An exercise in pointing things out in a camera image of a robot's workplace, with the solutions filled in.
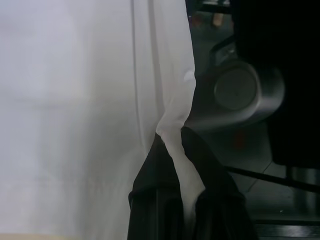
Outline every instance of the gray floor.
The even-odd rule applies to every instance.
[[[219,28],[210,25],[211,17],[210,13],[198,13],[192,21],[191,37],[196,76],[208,68],[209,50],[212,46],[233,33],[230,16],[224,16],[223,25]],[[240,147],[236,144],[239,135],[243,139]],[[226,166],[285,177],[285,167],[272,162],[265,123],[208,133],[203,137],[221,163]],[[296,180],[320,184],[320,171],[294,169],[293,172]],[[247,198],[247,208],[253,219],[320,221],[320,197],[316,194],[236,174],[233,177]]]

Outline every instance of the white curtain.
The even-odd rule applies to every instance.
[[[190,217],[195,85],[185,0],[1,0],[0,234],[126,239],[156,131]]]

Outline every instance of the white fabric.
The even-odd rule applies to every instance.
[[[155,131],[190,215],[204,187],[181,146],[195,88],[184,1],[0,1],[0,233],[126,239]]]

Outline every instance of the floor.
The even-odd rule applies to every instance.
[[[224,16],[219,28],[211,26],[211,22],[212,14],[205,12],[196,13],[191,20],[196,77],[211,64],[210,49],[233,33],[230,16]],[[239,136],[242,138],[240,147],[236,144]],[[285,177],[285,167],[272,162],[267,126],[263,122],[241,129],[208,133],[203,138],[225,166]],[[254,220],[320,221],[320,196],[236,174],[232,176],[240,191],[245,194],[248,211]],[[293,177],[295,180],[320,185],[320,171],[317,170],[294,169]]]

